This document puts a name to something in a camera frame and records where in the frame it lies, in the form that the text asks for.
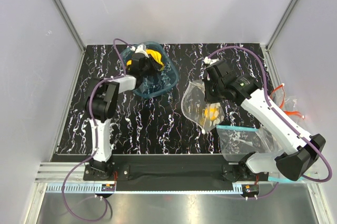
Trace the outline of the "teal zipper clear bag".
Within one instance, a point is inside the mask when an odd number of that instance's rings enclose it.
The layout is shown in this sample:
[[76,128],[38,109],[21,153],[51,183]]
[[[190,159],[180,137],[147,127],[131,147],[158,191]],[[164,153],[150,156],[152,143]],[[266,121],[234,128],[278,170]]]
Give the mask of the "teal zipper clear bag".
[[279,149],[271,133],[263,126],[259,129],[217,125],[220,149],[228,161],[238,161],[251,153],[269,153]]

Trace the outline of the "yellow banana bunch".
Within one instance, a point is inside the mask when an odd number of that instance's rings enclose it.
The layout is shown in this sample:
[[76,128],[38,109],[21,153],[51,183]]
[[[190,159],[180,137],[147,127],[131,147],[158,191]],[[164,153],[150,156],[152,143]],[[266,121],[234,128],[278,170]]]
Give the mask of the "yellow banana bunch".
[[155,61],[155,65],[158,71],[163,71],[165,65],[162,60],[162,54],[156,50],[146,49],[147,54]]

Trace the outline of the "small yellow fruit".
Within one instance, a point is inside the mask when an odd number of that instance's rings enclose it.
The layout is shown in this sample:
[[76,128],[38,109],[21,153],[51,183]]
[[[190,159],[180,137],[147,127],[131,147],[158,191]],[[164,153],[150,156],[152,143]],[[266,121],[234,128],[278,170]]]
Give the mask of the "small yellow fruit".
[[128,60],[126,63],[126,70],[129,70],[132,64],[132,60]]

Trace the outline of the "teal plastic food container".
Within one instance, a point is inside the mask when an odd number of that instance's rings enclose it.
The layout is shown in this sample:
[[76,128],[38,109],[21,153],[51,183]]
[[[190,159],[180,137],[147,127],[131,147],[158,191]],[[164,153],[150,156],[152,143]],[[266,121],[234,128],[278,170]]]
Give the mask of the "teal plastic food container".
[[[154,98],[171,90],[177,84],[179,75],[172,61],[164,51],[164,48],[159,43],[144,42],[143,44],[146,45],[146,49],[156,50],[162,54],[165,68],[163,71],[152,75],[141,77],[134,76],[136,78],[136,85],[133,92],[143,98]],[[125,66],[133,54],[134,52],[130,50],[130,47],[123,50],[121,56]]]

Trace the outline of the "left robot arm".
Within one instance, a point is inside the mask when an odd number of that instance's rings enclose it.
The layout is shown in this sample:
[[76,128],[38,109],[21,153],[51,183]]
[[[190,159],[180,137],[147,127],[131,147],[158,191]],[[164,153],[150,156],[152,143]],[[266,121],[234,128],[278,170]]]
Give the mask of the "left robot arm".
[[87,162],[90,170],[95,171],[101,179],[110,179],[114,173],[110,124],[119,94],[137,89],[145,77],[157,74],[164,68],[163,55],[160,52],[136,49],[125,65],[124,75],[94,79],[84,105],[89,116],[93,142],[92,153]]

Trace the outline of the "yellow lemon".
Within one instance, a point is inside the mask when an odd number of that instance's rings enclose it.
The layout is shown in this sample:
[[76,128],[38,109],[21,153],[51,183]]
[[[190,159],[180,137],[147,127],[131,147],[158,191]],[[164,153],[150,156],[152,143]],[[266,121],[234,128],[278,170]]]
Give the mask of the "yellow lemon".
[[204,110],[205,118],[209,119],[210,121],[215,121],[219,117],[219,114],[219,108],[213,105],[206,107]]

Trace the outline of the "orange zipper clear bag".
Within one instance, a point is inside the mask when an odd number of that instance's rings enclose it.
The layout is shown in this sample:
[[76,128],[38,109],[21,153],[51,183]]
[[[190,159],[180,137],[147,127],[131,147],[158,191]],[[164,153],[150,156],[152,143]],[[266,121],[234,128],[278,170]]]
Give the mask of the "orange zipper clear bag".
[[271,92],[271,100],[296,123],[305,120],[305,116],[297,108],[298,100],[294,96],[287,96],[284,86],[282,83]]

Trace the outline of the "white dotted zip bag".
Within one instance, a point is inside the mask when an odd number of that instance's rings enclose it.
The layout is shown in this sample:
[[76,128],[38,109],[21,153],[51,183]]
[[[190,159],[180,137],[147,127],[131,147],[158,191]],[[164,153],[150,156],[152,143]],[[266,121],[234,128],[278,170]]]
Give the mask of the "white dotted zip bag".
[[[205,86],[202,80],[189,82],[181,101],[182,114],[199,126],[202,134],[208,133],[224,120],[224,110],[221,103],[207,104],[204,92]],[[210,121],[204,116],[205,108],[211,105],[219,108],[220,114],[215,121]]]

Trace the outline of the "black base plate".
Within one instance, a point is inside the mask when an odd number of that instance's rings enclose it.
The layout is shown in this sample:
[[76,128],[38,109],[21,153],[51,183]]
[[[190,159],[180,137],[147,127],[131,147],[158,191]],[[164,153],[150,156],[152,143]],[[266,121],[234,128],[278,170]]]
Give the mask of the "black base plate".
[[113,175],[104,177],[85,166],[85,181],[115,181],[137,184],[178,184],[219,187],[224,183],[252,184],[255,177],[236,178],[221,154],[113,155]]

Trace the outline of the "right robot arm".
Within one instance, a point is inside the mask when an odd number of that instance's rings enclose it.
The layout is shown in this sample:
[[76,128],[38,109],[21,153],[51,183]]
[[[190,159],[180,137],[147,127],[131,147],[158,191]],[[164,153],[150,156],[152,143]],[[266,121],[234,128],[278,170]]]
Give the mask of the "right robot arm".
[[276,152],[251,152],[239,162],[239,174],[251,180],[261,172],[280,172],[297,181],[319,159],[326,143],[295,123],[265,93],[264,88],[248,74],[237,76],[224,60],[204,59],[207,77],[205,101],[208,104],[230,100],[252,114],[280,144]]

